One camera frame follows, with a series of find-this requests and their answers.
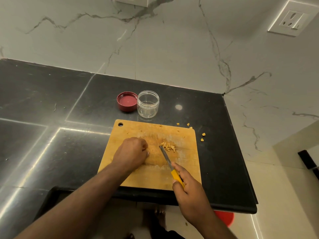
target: person's left hand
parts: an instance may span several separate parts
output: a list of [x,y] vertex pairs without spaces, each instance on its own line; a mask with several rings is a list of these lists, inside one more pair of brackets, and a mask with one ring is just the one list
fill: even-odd
[[144,139],[127,138],[115,152],[112,163],[131,173],[146,160],[149,155],[147,148],[148,144]]

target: white marble backsplash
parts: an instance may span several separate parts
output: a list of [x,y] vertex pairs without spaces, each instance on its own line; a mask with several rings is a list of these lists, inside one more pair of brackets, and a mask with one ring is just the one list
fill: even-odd
[[267,33],[285,1],[0,0],[0,58],[225,93],[253,160],[319,119],[319,16]]

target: jar lid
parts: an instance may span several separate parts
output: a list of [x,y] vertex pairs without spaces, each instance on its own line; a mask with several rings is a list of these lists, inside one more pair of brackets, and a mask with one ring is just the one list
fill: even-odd
[[138,96],[134,92],[125,91],[117,96],[118,107],[121,111],[132,112],[137,109]]

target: electrical outlet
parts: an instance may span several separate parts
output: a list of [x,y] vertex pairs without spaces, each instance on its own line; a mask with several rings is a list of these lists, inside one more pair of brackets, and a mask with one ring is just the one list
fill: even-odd
[[268,31],[298,36],[318,12],[319,6],[289,0]]
[[115,1],[132,4],[136,6],[142,6],[142,7],[148,6],[148,0],[115,0]]

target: hand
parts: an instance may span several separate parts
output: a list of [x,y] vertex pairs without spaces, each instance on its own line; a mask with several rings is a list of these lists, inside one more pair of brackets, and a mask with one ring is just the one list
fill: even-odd
[[180,173],[185,188],[174,180],[173,190],[185,219],[191,223],[202,235],[206,226],[216,217],[211,208],[205,191],[196,179],[181,165],[172,162],[172,166]]
[[147,148],[148,144],[144,139],[127,138],[115,152],[112,163],[131,173],[144,163],[149,155]]

